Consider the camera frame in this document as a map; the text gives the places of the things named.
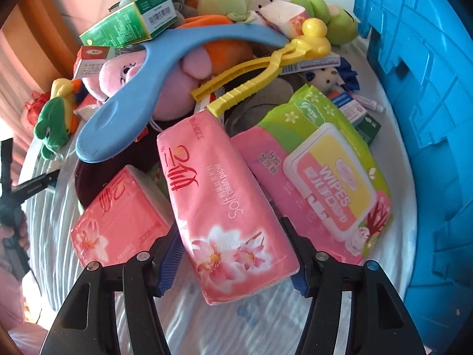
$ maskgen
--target green box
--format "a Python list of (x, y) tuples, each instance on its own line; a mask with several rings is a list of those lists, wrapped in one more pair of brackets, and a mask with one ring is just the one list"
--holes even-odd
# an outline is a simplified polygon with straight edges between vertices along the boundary
[(124, 47), (154, 39), (176, 20), (171, 0), (136, 0), (112, 12), (79, 37), (84, 45)]
[(381, 129), (381, 124), (377, 122), (373, 116), (367, 113), (363, 120), (355, 127), (355, 129), (361, 135), (363, 140), (368, 144), (368, 146), (370, 146)]

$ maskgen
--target blue plastic hanger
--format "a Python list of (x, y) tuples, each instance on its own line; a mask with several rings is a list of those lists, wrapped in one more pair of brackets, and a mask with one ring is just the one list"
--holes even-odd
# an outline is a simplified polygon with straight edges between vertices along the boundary
[(167, 74), (189, 51), (209, 41), (238, 39), (276, 48), (287, 44), (282, 34), (261, 25), (214, 25), (165, 30), (146, 41), (146, 60), (139, 72), (84, 125), (76, 140), (77, 156), (99, 163), (116, 156), (143, 131), (158, 102)]

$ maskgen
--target metal screw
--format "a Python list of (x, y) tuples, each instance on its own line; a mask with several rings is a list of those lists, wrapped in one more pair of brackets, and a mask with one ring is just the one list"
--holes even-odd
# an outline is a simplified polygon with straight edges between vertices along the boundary
[(366, 262), (366, 267), (368, 267), (368, 269), (371, 271), (377, 271), (379, 269), (379, 264), (374, 260), (368, 260)]
[(89, 264), (87, 264), (87, 269), (89, 271), (95, 271), (96, 269), (98, 269), (100, 267), (100, 264), (99, 262), (90, 262)]
[(328, 260), (328, 253), (324, 252), (324, 251), (319, 251), (315, 254), (315, 258), (319, 261), (319, 262), (325, 262), (325, 260)]
[(140, 252), (138, 255), (136, 255), (136, 258), (140, 262), (144, 262), (145, 260), (148, 260), (150, 258), (150, 253), (146, 251)]

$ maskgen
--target blue plastic crate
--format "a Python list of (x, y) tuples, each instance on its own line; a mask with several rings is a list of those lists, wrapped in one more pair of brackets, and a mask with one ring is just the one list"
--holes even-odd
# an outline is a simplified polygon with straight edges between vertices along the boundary
[(473, 41), (447, 0), (355, 0), (368, 61), (414, 174), (418, 238), (405, 303), (442, 353), (473, 308)]

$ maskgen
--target white tube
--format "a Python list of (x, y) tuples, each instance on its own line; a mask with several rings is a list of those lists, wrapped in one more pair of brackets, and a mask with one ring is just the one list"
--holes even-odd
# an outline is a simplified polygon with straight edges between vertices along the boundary
[(359, 94), (352, 94), (352, 97), (358, 101), (361, 105), (363, 105), (367, 109), (371, 109), (372, 111), (378, 112), (378, 113), (384, 113), (386, 108), (382, 106), (381, 104), (378, 104), (376, 101), (368, 99), (364, 96), (360, 96)]

